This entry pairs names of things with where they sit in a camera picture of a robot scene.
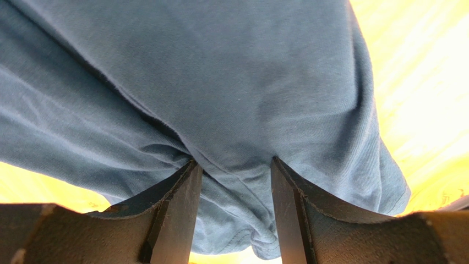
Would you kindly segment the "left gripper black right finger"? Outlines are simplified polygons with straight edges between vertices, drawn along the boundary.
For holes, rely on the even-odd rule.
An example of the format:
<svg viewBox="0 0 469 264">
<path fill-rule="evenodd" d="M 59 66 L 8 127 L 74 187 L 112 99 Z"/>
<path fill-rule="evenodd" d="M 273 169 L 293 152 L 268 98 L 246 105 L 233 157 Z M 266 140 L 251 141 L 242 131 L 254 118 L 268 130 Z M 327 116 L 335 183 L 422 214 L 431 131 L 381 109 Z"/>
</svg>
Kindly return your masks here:
<svg viewBox="0 0 469 264">
<path fill-rule="evenodd" d="M 334 196 L 277 157 L 271 190 L 283 263 L 468 263 L 468 197 L 387 216 Z"/>
</svg>

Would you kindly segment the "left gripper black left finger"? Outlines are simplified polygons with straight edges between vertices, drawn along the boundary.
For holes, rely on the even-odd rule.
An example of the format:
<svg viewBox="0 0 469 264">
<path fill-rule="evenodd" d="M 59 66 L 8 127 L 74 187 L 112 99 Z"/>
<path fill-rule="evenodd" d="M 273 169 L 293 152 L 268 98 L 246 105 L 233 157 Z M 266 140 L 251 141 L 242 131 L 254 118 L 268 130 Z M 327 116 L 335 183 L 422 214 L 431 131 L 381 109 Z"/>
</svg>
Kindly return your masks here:
<svg viewBox="0 0 469 264">
<path fill-rule="evenodd" d="M 103 212 L 3 203 L 1 263 L 188 263 L 202 174 L 189 161 Z"/>
</svg>

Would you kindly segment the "teal blue t shirt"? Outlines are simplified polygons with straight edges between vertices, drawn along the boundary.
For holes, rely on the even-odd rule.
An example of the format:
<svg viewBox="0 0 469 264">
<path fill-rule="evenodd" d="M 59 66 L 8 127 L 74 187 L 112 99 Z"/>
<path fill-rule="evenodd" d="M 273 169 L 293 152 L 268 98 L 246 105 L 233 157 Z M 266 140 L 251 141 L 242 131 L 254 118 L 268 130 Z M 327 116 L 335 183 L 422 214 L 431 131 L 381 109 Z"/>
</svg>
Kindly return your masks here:
<svg viewBox="0 0 469 264">
<path fill-rule="evenodd" d="M 1 1 L 1 161 L 112 204 L 189 160 L 192 251 L 280 256 L 270 164 L 356 206 L 411 196 L 349 1 Z"/>
</svg>

